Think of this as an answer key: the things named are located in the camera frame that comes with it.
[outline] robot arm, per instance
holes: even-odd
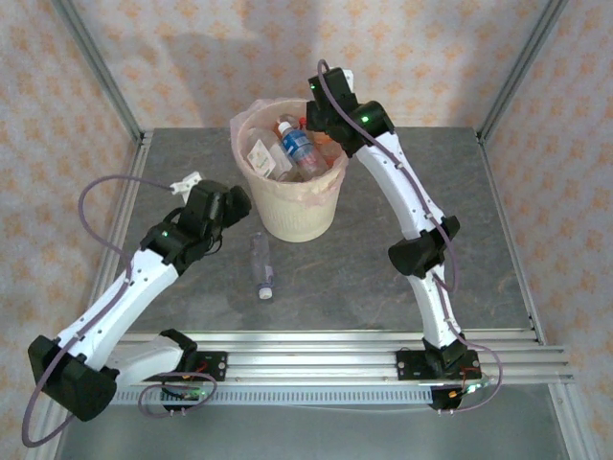
[[[439,222],[443,221],[443,212],[432,202],[430,196],[421,186],[406,156],[402,152],[397,135],[395,133],[385,132],[378,136],[377,140],[394,154],[407,172],[413,175],[421,188],[421,193],[430,205],[432,217]],[[420,201],[411,187],[411,184],[382,151],[375,146],[364,146],[357,151],[355,156],[373,175],[396,213],[400,224],[400,230],[404,237],[404,241],[401,242],[398,249],[404,247],[404,242],[418,242],[423,233],[429,235],[430,232],[432,232],[432,235],[437,235],[434,224],[421,209]],[[417,271],[416,269],[412,269],[413,267],[407,266],[414,260],[409,260],[411,255],[418,254],[416,250],[405,251],[404,249],[400,249],[398,254],[396,251],[397,250],[394,249],[393,246],[390,257],[393,258],[395,265],[401,268],[399,271],[402,272],[402,274],[406,275],[409,272]],[[440,349],[453,343],[456,340],[456,336],[449,330],[449,326],[445,322],[443,305],[435,284],[435,274],[438,275],[440,279],[444,280],[444,266],[442,264],[435,264],[429,270],[424,270],[423,276],[421,277],[416,276],[416,274],[410,274],[407,276],[407,279],[415,292],[420,308],[423,322],[423,337],[428,343]],[[459,332],[460,327],[456,323],[453,313],[450,313],[450,315],[450,320],[455,330]]]
[[[174,190],[186,199],[185,207],[173,210],[149,229],[132,261],[132,279],[124,295],[82,336],[78,332],[107,308],[127,282],[125,272],[100,299],[55,340],[40,335],[28,355],[39,382],[54,357],[75,337],[79,339],[64,355],[43,386],[43,391],[82,421],[100,414],[110,403],[118,385],[130,385],[156,374],[171,372],[185,363],[195,344],[175,330],[160,333],[147,344],[114,351],[115,346],[143,310],[174,283],[194,262],[221,244],[223,229],[246,217],[251,210],[241,187],[227,189],[214,181],[191,174],[186,188]]]
[[[352,93],[346,71],[328,69],[309,79],[309,83],[314,101],[306,106],[306,127],[326,132],[350,158],[355,155],[373,175],[396,213],[404,238],[390,247],[388,255],[415,292],[423,322],[425,359],[437,377],[449,375],[457,370],[454,367],[465,357],[467,346],[450,329],[451,326],[461,334],[451,308],[445,314],[443,301],[448,306],[449,300],[445,291],[439,294],[436,279],[444,280],[446,244],[441,232],[444,231],[450,241],[460,229],[460,223],[455,217],[446,218],[432,202],[402,152],[394,125],[385,110],[376,102],[359,103]],[[358,132],[354,125],[368,137]],[[385,148],[393,158],[378,146]]]

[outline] metal extrusion bar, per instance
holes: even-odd
[[[528,310],[528,315],[530,320],[532,321],[534,332],[536,333],[536,337],[538,341],[542,344],[545,343],[545,333],[543,331],[542,325],[538,318],[538,312],[534,305],[534,299],[532,293],[530,292],[530,288],[528,285],[528,280],[526,279],[526,271],[524,270],[524,266],[517,255],[517,245],[515,244],[515,240],[511,233],[511,228],[509,226],[509,220],[507,219],[507,214],[505,212],[505,207],[502,204],[502,200],[500,199],[500,195],[498,194],[498,188],[496,187],[496,182],[494,180],[493,173],[491,171],[491,166],[488,161],[488,153],[486,152],[486,146],[484,144],[479,144],[479,149],[481,152],[481,158],[484,163],[484,168],[486,170],[486,174],[488,175],[489,187],[491,188],[491,194],[494,197],[494,202],[496,203],[496,209],[498,210],[498,217],[500,218],[500,223],[502,224],[502,230],[505,233],[505,239],[507,240],[507,246],[509,247],[509,252],[511,254],[511,261],[513,263],[513,267],[515,268],[515,274],[517,275],[517,281],[519,282],[519,289],[521,290],[521,295],[524,299],[524,305]]]
[[[569,458],[598,460],[600,456],[583,411],[578,387],[557,383],[550,384],[549,391]]]
[[[539,346],[533,331],[465,331],[466,338],[487,344],[505,366],[506,384],[574,381],[562,347]],[[386,385],[400,388],[395,351],[422,350],[421,333],[192,333],[200,350],[228,352],[223,386]],[[149,341],[153,334],[129,333],[119,346]],[[492,356],[479,354],[484,372],[495,376]],[[439,381],[412,380],[412,385]]]
[[[77,42],[85,60],[94,72],[96,79],[102,87],[102,91],[106,93],[117,110],[117,113],[125,125],[125,129],[127,129],[127,132],[134,142],[140,142],[142,131],[138,126],[136,118],[134,118],[119,86],[104,63],[102,54],[96,46],[91,34],[89,34],[83,20],[80,18],[75,4],[72,0],[53,0],[53,4]]]
[[[536,55],[543,46],[543,43],[545,43],[549,32],[555,26],[567,2],[568,0],[550,0],[545,7],[528,42],[522,49],[517,61],[511,69],[511,73],[498,93],[492,108],[489,110],[488,116],[477,130],[477,136],[480,143],[485,144],[491,138],[498,122],[511,103],[517,88],[519,88],[522,80],[524,80]]]
[[[111,404],[135,405],[143,388],[131,386],[119,388]],[[161,391],[148,391],[145,403],[163,403],[164,405],[195,404],[199,399],[184,401]],[[391,390],[385,386],[219,386],[208,404],[212,405],[391,405],[432,403],[430,388],[416,385],[404,385]]]

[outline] orange floral pattern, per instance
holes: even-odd
[[[602,458],[613,458],[612,24],[612,3],[569,2],[488,145],[548,339],[585,371]]]
[[[351,68],[399,126],[476,127],[546,0],[77,0],[141,127],[222,127]]]
[[[80,228],[80,190],[122,172],[133,147],[52,2],[11,2],[0,25],[0,457],[17,460],[34,389],[27,348],[83,312],[101,255]],[[87,203],[99,231],[116,193],[100,187]]]

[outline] wire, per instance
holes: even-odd
[[[458,270],[457,257],[455,254],[453,244],[451,243],[451,240],[447,236],[447,232],[444,231],[443,227],[432,216],[432,213],[430,212],[430,207],[428,206],[425,196],[423,196],[423,193],[421,192],[421,189],[417,181],[406,170],[406,168],[403,167],[404,165],[402,165],[400,160],[398,160],[393,153],[391,153],[385,146],[383,146],[383,144],[381,144],[373,136],[371,136],[371,134],[369,134],[368,131],[363,129],[362,126],[360,126],[354,120],[352,120],[352,118],[347,114],[347,112],[343,110],[343,108],[339,105],[339,103],[334,99],[334,96],[332,95],[331,91],[328,88],[326,79],[324,79],[324,72],[322,70],[323,67],[329,70],[329,66],[326,60],[320,59],[319,62],[317,62],[317,77],[319,78],[319,83],[322,85],[322,89],[324,90],[324,93],[326,94],[326,97],[328,98],[329,103],[332,105],[332,107],[334,107],[334,110],[336,110],[336,113],[338,113],[341,116],[341,118],[349,124],[350,127],[355,129],[355,131],[357,131],[358,134],[360,134],[362,137],[364,137],[369,142],[371,142],[371,144],[373,144],[379,150],[381,150],[381,152],[384,153],[385,156],[387,156],[390,159],[390,161],[392,161],[392,163],[394,163],[394,166],[396,166],[396,168],[404,174],[404,176],[407,178],[407,180],[411,184],[411,187],[413,188],[415,195],[420,201],[421,208],[423,208],[423,212],[426,214],[430,222],[432,222],[432,224],[441,234],[441,237],[443,238],[444,243],[449,249],[449,255],[451,259],[451,272],[453,273],[453,285],[450,287],[449,285],[445,284],[443,280],[440,280],[440,281],[441,283],[443,283],[443,287],[447,292],[456,292],[458,289],[458,285],[460,284],[460,275],[459,275],[459,270]]]
[[[221,246],[223,245],[223,238],[221,237],[221,235],[219,235],[219,240],[217,240],[217,242],[219,243],[219,245],[217,246],[216,250],[215,250],[215,251],[213,251],[213,247],[214,247],[214,246],[213,246],[213,247],[210,249],[210,251],[212,251],[212,252],[207,252],[207,253],[205,254],[205,256],[212,256],[212,255],[216,254],[217,252],[219,252],[219,250],[221,249]]]
[[[70,340],[68,340],[68,342],[59,350],[59,352],[57,352],[57,355],[54,356],[54,358],[51,360],[51,362],[49,363],[49,365],[47,366],[45,371],[42,373],[42,376],[40,377],[40,379],[36,383],[36,387],[34,388],[34,392],[30,396],[30,400],[28,401],[28,405],[26,406],[26,411],[25,411],[25,414],[23,416],[23,422],[21,424],[21,441],[22,441],[23,445],[25,447],[27,447],[27,448],[38,448],[38,447],[42,446],[43,444],[49,442],[51,439],[56,437],[65,427],[67,427],[68,424],[70,424],[73,421],[73,419],[75,418],[74,414],[70,414],[70,415],[68,415],[68,417],[66,417],[66,420],[64,420],[56,429],[54,429],[51,433],[49,433],[48,435],[46,435],[42,439],[39,439],[37,441],[33,441],[32,439],[30,439],[30,423],[32,421],[32,414],[34,412],[34,405],[36,404],[36,401],[37,401],[38,397],[40,396],[40,393],[42,392],[42,388],[45,386],[45,384],[49,380],[49,377],[52,375],[52,373],[56,370],[57,364],[64,357],[64,355],[66,355],[68,353],[68,351],[96,323],[98,323],[101,319],[103,319],[104,316],[113,307],[115,307],[117,305],[117,303],[120,301],[120,299],[125,294],[125,291],[129,287],[129,283],[132,280],[132,263],[130,261],[130,256],[126,252],[124,252],[120,247],[118,247],[115,244],[105,240],[103,237],[98,235],[94,231],[94,229],[91,227],[91,225],[89,224],[87,219],[85,218],[85,212],[84,212],[84,209],[83,209],[84,208],[84,203],[85,203],[85,198],[87,197],[87,194],[94,187],[96,187],[98,184],[101,184],[101,183],[106,182],[108,180],[115,180],[115,179],[133,180],[133,181],[136,181],[136,182],[141,182],[143,184],[151,185],[153,187],[158,187],[160,189],[171,190],[171,188],[169,186],[166,186],[166,185],[163,185],[163,184],[159,184],[159,183],[154,182],[152,180],[144,179],[142,177],[135,177],[135,176],[132,176],[132,175],[127,175],[127,174],[111,174],[111,175],[106,175],[106,176],[103,176],[103,177],[99,177],[98,179],[94,180],[93,182],[89,183],[83,189],[83,191],[81,192],[81,194],[79,196],[79,219],[80,219],[80,223],[83,225],[83,228],[85,229],[85,231],[94,240],[96,240],[97,242],[102,244],[104,247],[107,247],[108,249],[112,250],[113,252],[115,252],[116,254],[119,255],[120,261],[125,266],[125,279],[124,279],[124,283],[121,285],[121,287],[119,288],[117,293],[113,296],[113,298],[108,302],[108,304],[106,304],[104,306],[104,308],[102,308],[94,317],[92,317],[91,320],[89,320],[87,323],[85,323],[83,325],[83,327],[75,334],[75,336],[72,337]]]
[[[202,365],[200,365],[200,367],[198,367],[194,372],[204,372],[204,370],[209,367],[209,363],[207,361],[204,361],[204,363]],[[190,377],[188,375],[183,375],[183,379],[184,380],[193,380],[194,377]]]
[[[478,367],[461,367],[460,371],[462,372],[462,391],[466,390],[466,378],[468,375],[466,371],[479,371]]]
[[[162,393],[164,393],[167,396],[176,398],[177,400],[193,401],[193,395],[191,393],[174,393],[170,391],[168,388],[162,388]]]
[[[208,401],[211,400],[211,398],[213,397],[213,395],[215,394],[215,392],[217,391],[217,380],[215,380],[213,377],[209,376],[208,374],[201,374],[199,372],[165,372],[164,374],[158,374],[155,377],[184,377],[184,376],[190,376],[190,377],[200,377],[202,379],[206,379],[208,381],[210,381],[213,384],[213,390],[211,391],[211,393],[209,393],[207,395],[207,397],[205,399],[203,399],[201,402],[199,402],[198,404],[194,404],[193,406],[191,406],[190,408],[186,409],[185,407],[181,408],[181,414],[185,415],[188,412],[193,412],[196,409],[199,409],[200,407],[202,407],[204,404],[206,404]],[[138,397],[138,409],[141,411],[141,413],[143,415],[145,415],[146,417],[150,417],[153,419],[166,419],[168,417],[172,417],[174,415],[174,411],[171,410],[170,412],[161,412],[161,413],[153,413],[150,412],[147,407],[143,404],[143,399],[145,397],[145,394],[147,393],[147,391],[149,390],[153,390],[156,388],[162,388],[162,389],[173,389],[173,390],[193,390],[193,386],[187,386],[187,385],[169,385],[166,383],[154,383],[150,386],[148,386],[147,388],[145,388],[141,394]]]
[[[334,107],[334,110],[336,110],[336,112],[341,116],[341,118],[349,124],[350,127],[355,129],[358,132],[358,134],[363,136],[365,139],[370,141],[374,146],[376,146],[379,150],[381,150],[381,152],[384,153],[390,159],[390,161],[392,161],[392,163],[394,163],[396,168],[404,174],[404,176],[407,178],[407,180],[411,184],[411,187],[413,188],[413,191],[415,192],[416,196],[418,197],[418,200],[420,201],[420,204],[421,204],[421,207],[423,208],[424,213],[429,217],[430,221],[439,231],[439,233],[441,234],[441,237],[443,237],[443,240],[447,248],[449,249],[451,267],[452,267],[452,273],[453,273],[453,285],[450,287],[438,275],[436,274],[434,275],[434,280],[436,282],[435,284],[437,286],[437,292],[439,293],[439,297],[441,298],[441,304],[443,305],[444,319],[449,327],[449,330],[456,336],[458,341],[460,341],[467,347],[472,347],[472,348],[483,350],[487,353],[490,353],[493,356],[494,360],[496,361],[496,364],[498,365],[498,381],[496,382],[496,386],[494,387],[494,391],[492,392],[492,394],[489,395],[489,397],[485,399],[484,401],[479,402],[470,407],[465,407],[462,409],[455,409],[453,411],[446,411],[446,412],[449,412],[449,413],[466,412],[468,410],[472,410],[472,409],[481,407],[484,404],[491,401],[491,399],[494,396],[496,396],[496,394],[500,390],[500,387],[502,386],[502,379],[503,379],[503,366],[502,366],[502,361],[500,360],[500,357],[498,356],[498,354],[496,354],[496,352],[494,352],[493,350],[491,350],[490,348],[484,345],[478,345],[476,343],[466,340],[460,335],[460,333],[458,333],[455,330],[455,328],[452,325],[451,314],[449,312],[449,308],[447,307],[447,303],[445,301],[443,289],[446,290],[447,292],[456,292],[458,289],[458,286],[460,285],[460,276],[459,276],[459,270],[458,270],[458,264],[457,264],[457,257],[455,254],[453,244],[451,243],[451,240],[447,236],[447,233],[444,231],[443,227],[437,222],[437,220],[434,217],[432,217],[432,213],[430,212],[430,207],[428,206],[428,203],[425,197],[423,196],[423,193],[421,192],[421,189],[418,186],[418,183],[415,180],[415,178],[403,167],[403,165],[400,163],[400,161],[396,158],[396,156],[393,153],[391,153],[385,146],[383,146],[383,144],[381,144],[373,136],[371,136],[365,129],[362,128],[362,126],[358,125],[354,120],[352,120],[352,118],[343,110],[343,108],[339,105],[339,103],[334,99],[334,96],[332,95],[331,91],[328,88],[326,79],[324,79],[324,72],[322,70],[323,68],[326,68],[327,71],[329,70],[329,66],[326,60],[320,59],[319,62],[317,62],[317,77],[319,79],[319,83],[322,86],[322,89],[324,90],[324,93],[326,94],[326,97],[328,98],[329,103]]]
[[[293,405],[293,404],[282,404],[277,405],[275,407],[292,407],[298,409],[313,409],[313,410],[325,410],[329,412],[351,412],[351,413],[365,413],[365,414],[406,414],[406,413],[416,413],[416,412],[432,412],[432,409],[429,406],[422,407],[402,407],[399,409],[362,409],[357,407],[326,407],[323,405]]]
[[[466,340],[465,338],[463,338],[456,331],[456,328],[454,328],[451,325],[451,319],[449,318],[449,316],[450,316],[449,308],[447,307],[447,302],[444,299],[443,288],[438,283],[437,283],[437,291],[439,292],[439,297],[441,297],[441,303],[443,305],[444,319],[447,322],[447,325],[449,326],[449,330],[456,336],[458,341],[460,341],[461,343],[465,344],[467,347],[469,347],[469,348],[476,348],[477,350],[483,350],[484,352],[487,352],[490,355],[492,355],[494,360],[496,361],[496,365],[498,366],[498,381],[496,382],[496,386],[494,386],[494,391],[492,391],[491,394],[487,398],[485,398],[483,401],[478,402],[478,403],[476,403],[474,405],[471,405],[469,407],[462,407],[462,408],[459,408],[459,409],[453,409],[453,410],[445,411],[445,412],[448,412],[450,414],[453,414],[453,413],[456,413],[456,412],[468,412],[469,410],[477,409],[477,408],[482,407],[485,404],[489,403],[496,396],[498,391],[500,391],[500,387],[502,386],[502,378],[503,378],[503,365],[502,365],[502,361],[500,360],[500,357],[498,356],[498,354],[496,352],[494,352],[491,348],[486,347],[485,345],[479,345],[477,343],[474,343],[474,342],[471,342],[469,340]]]

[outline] gray table surface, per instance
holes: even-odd
[[[210,405],[159,420],[111,406],[91,422],[72,422],[56,460],[568,458],[547,385],[505,386],[485,406],[452,417],[419,406],[354,409]]]
[[[461,287],[451,296],[463,328],[527,328],[511,255],[486,171],[467,128],[399,128],[405,153],[424,187],[462,228],[455,239]],[[144,177],[170,184],[192,171],[248,191],[232,157],[229,129],[156,129]],[[125,248],[134,250],[179,196],[141,186]],[[134,323],[133,332],[422,329],[407,280],[387,249],[401,238],[396,216],[375,180],[350,161],[336,216],[322,237],[288,243],[271,237],[274,300],[257,298],[249,236],[263,230],[251,215],[224,233],[223,248],[194,264]],[[450,265],[446,263],[449,276]]]

